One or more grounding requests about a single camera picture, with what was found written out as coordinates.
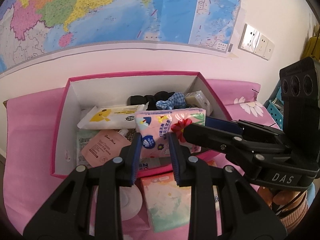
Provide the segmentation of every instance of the pink-rimmed box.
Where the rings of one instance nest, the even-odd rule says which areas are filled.
[[[144,71],[69,78],[54,129],[51,175],[65,178],[76,167],[76,133],[81,110],[94,106],[127,105],[130,96],[154,95],[163,90],[182,93],[202,90],[212,106],[211,116],[223,120],[231,119],[222,102],[199,72]],[[166,165],[140,171],[138,177],[171,170],[172,166]]]

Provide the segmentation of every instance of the map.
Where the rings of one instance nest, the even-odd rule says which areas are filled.
[[[151,41],[227,53],[241,0],[4,0],[0,72],[96,42]]]

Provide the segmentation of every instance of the camera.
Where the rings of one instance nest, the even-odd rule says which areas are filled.
[[[280,70],[283,131],[307,159],[319,162],[320,63],[311,57]]]

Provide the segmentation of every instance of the finger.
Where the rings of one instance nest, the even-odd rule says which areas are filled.
[[[257,192],[260,197],[267,203],[267,205],[271,206],[273,194],[270,192],[270,190],[266,187],[259,187]]]
[[[293,203],[290,204],[288,207],[286,207],[286,208],[284,209],[284,211],[291,210],[291,209],[297,207],[297,206],[301,203],[301,201],[303,200],[305,194],[306,194],[306,192],[303,193],[295,202],[293,202]]]
[[[277,205],[287,205],[292,201],[300,192],[291,190],[282,190],[274,196],[273,202]]]

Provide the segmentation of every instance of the pink sachet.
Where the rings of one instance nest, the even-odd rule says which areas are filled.
[[[204,125],[205,110],[186,108],[175,110],[138,111],[135,113],[136,129],[142,136],[140,158],[169,157],[169,132],[176,133],[181,145],[191,153],[201,151],[201,147],[186,142],[183,129],[191,123]]]
[[[97,167],[119,156],[122,147],[130,144],[130,141],[115,130],[101,130],[81,153],[92,167]]]

